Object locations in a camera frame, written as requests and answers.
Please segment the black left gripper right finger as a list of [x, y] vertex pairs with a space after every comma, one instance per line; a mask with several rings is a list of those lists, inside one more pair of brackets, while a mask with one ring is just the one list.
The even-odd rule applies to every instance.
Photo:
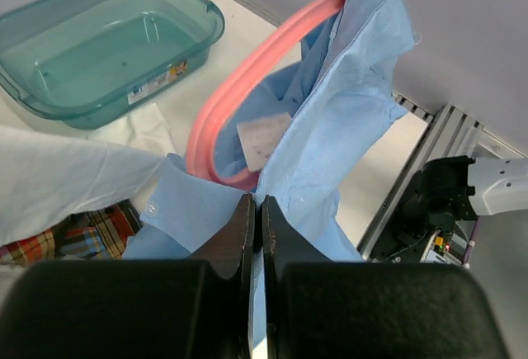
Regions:
[[263, 259], [267, 281], [279, 281], [290, 265], [331, 262], [290, 225], [275, 197], [266, 197], [262, 211]]

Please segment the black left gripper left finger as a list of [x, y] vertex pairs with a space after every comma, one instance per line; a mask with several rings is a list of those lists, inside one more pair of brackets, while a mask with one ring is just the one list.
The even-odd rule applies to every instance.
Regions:
[[208, 241], [195, 250], [189, 258], [208, 262], [214, 272], [224, 280], [241, 279], [252, 260], [247, 250], [253, 240], [255, 205], [250, 194], [241, 196], [227, 223]]

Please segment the light blue shirt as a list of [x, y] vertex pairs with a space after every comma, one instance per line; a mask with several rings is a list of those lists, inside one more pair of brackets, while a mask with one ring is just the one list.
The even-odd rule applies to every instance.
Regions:
[[[232, 177], [247, 165], [238, 125], [289, 116], [279, 144], [266, 151], [254, 200], [276, 198], [287, 221], [333, 261], [360, 261], [336, 219], [338, 186], [404, 115], [392, 97], [393, 73], [414, 44], [404, 0], [346, 0], [302, 39], [300, 60], [263, 79], [220, 131], [217, 173]], [[188, 257], [229, 220], [241, 195], [193, 177], [182, 156], [169, 154], [125, 258]]]

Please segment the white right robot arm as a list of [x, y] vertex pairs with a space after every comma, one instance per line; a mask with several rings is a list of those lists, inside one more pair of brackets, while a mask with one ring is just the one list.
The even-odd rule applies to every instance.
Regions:
[[417, 185], [396, 215], [419, 242], [452, 232], [458, 221], [527, 209], [526, 158], [437, 158], [414, 177]]

